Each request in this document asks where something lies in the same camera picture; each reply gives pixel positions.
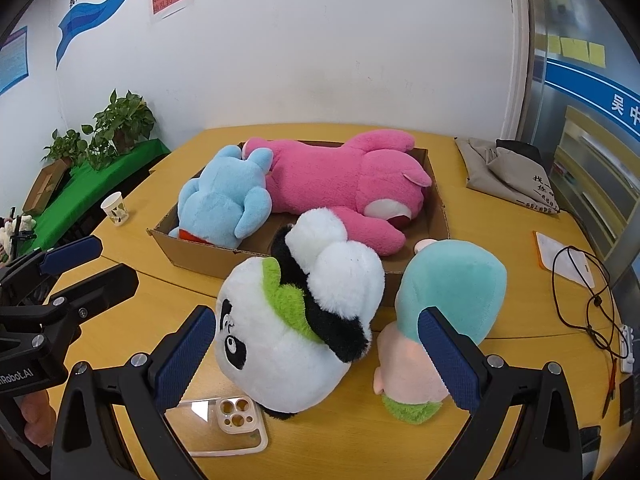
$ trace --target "pink plush head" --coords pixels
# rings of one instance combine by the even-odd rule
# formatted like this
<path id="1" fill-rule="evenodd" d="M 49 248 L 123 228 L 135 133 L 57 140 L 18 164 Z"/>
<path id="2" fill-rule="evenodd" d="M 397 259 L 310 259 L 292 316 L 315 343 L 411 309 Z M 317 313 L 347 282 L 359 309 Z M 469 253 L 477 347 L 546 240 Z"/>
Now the pink plush head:
<path id="1" fill-rule="evenodd" d="M 416 217 L 431 178 L 411 155 L 395 150 L 367 153 L 362 161 L 356 207 L 364 216 L 405 227 Z"/>

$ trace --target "green table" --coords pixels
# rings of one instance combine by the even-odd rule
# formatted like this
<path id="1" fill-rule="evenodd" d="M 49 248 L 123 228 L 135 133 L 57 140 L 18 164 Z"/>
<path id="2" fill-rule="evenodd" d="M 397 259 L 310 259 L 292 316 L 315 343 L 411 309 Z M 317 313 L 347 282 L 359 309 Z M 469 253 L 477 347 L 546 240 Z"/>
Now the green table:
<path id="1" fill-rule="evenodd" d="M 100 171 L 87 163 L 71 170 L 71 180 L 56 199 L 47 205 L 39 216 L 35 216 L 37 238 L 22 243 L 19 253 L 25 254 L 35 247 L 47 250 L 55 246 L 65 232 L 107 192 L 120 184 L 137 170 L 169 153 L 159 140 L 140 142 L 130 153 Z"/>

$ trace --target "white wall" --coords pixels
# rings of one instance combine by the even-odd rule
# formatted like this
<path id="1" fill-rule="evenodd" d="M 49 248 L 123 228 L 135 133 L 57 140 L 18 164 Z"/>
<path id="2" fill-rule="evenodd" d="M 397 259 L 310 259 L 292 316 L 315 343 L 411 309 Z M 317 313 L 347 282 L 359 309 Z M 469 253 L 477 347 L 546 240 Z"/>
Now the white wall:
<path id="1" fill-rule="evenodd" d="M 36 77 L 31 54 L 32 75 L 11 90 L 15 101 L 0 97 L 2 109 L 24 110 L 32 92 L 47 95 L 57 118 L 37 119 L 43 137 L 28 141 L 34 160 L 62 120 L 50 74 L 58 23 L 69 9 L 69 0 L 51 0 L 49 15 L 42 1 L 24 20 L 34 20 L 30 48 L 47 45 L 40 53 L 46 66 Z M 515 7 L 512 0 L 194 0 L 154 22 L 149 0 L 126 0 L 69 45 L 55 71 L 62 116 L 73 128 L 91 121 L 117 88 L 148 100 L 156 133 L 170 148 L 204 128 L 309 121 L 508 137 L 520 112 L 521 47 L 528 45 Z M 48 29 L 38 34 L 50 41 L 35 46 L 34 29 L 47 17 Z M 4 131 L 22 120 L 16 114 L 0 124 Z"/>
<path id="2" fill-rule="evenodd" d="M 34 0 L 15 29 L 27 26 L 29 76 L 0 96 L 0 218 L 17 212 L 40 168 L 51 133 L 66 131 L 56 81 L 56 45 L 49 28 L 50 0 Z"/>

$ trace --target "blue gripper pad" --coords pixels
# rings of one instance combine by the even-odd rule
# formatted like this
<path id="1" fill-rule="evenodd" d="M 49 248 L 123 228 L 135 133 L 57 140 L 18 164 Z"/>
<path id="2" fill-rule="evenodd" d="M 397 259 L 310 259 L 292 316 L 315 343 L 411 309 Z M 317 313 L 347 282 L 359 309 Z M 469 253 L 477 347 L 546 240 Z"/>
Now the blue gripper pad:
<path id="1" fill-rule="evenodd" d="M 95 260 L 102 253 L 102 242 L 95 236 L 87 236 L 46 253 L 40 264 L 40 272 L 59 276 L 68 270 Z"/>
<path id="2" fill-rule="evenodd" d="M 178 332 L 165 336 L 153 351 L 148 376 L 161 413 L 178 405 L 215 335 L 215 313 L 199 305 Z"/>
<path id="3" fill-rule="evenodd" d="M 418 316 L 418 337 L 456 406 L 474 413 L 481 400 L 478 376 L 427 309 Z"/>

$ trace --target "yellow table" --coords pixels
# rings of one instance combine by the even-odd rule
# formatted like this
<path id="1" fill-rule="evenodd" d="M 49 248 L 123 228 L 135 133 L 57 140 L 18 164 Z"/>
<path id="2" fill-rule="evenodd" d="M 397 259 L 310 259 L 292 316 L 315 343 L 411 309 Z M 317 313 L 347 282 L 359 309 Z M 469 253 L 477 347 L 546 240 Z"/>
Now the yellow table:
<path id="1" fill-rule="evenodd" d="M 62 276 L 60 290 L 113 265 L 99 258 Z M 122 365 L 139 351 L 151 351 L 168 332 L 175 331 L 197 304 L 214 305 L 213 298 L 140 274 L 134 298 L 113 307 L 82 326 L 82 337 L 69 349 L 66 365 L 85 360 L 93 368 Z M 583 334 L 523 339 L 492 339 L 482 343 L 485 354 L 496 353 L 510 365 L 540 368 L 557 361 L 566 374 L 580 427 L 601 425 L 602 447 L 597 476 L 617 454 L 629 425 L 618 427 L 619 396 L 600 420 L 607 389 L 606 356 Z M 270 444 L 255 455 L 198 459 L 208 478 L 423 479 L 438 463 L 462 428 L 466 413 L 450 399 L 427 423 L 411 426 L 389 415 L 373 394 L 378 365 L 375 344 L 351 367 L 336 390 L 320 405 L 289 421 L 266 418 Z M 236 390 L 220 372 L 210 351 L 185 398 L 225 396 Z M 51 391 L 57 408 L 63 386 Z M 124 437 L 145 479 L 156 478 L 123 409 L 117 409 Z M 507 422 L 479 478 L 491 478 L 508 443 L 517 412 Z"/>
<path id="2" fill-rule="evenodd" d="M 182 185 L 226 144 L 252 136 L 269 139 L 344 141 L 373 126 L 353 124 L 270 124 L 205 130 L 154 167 L 153 173 L 129 196 L 132 216 L 115 228 L 105 220 L 95 234 L 102 239 L 103 256 L 125 262 L 139 272 L 215 297 L 222 280 L 174 267 L 151 236 L 153 228 L 175 205 Z M 465 187 L 466 169 L 450 137 L 412 132 L 416 146 L 427 148 L 434 176 L 445 205 L 452 238 L 469 240 L 491 251 L 508 271 L 507 295 L 489 338 L 539 337 L 570 334 L 574 330 L 558 319 L 551 294 L 551 275 L 538 263 L 533 231 L 564 244 L 590 247 L 575 221 L 567 214 L 550 216 L 481 194 Z M 564 278 L 557 280 L 560 308 L 572 324 L 585 324 L 588 291 Z M 603 306 L 611 312 L 608 298 Z M 391 308 L 381 308 L 374 329 L 394 318 Z M 610 326 L 601 312 L 591 314 L 598 330 Z"/>

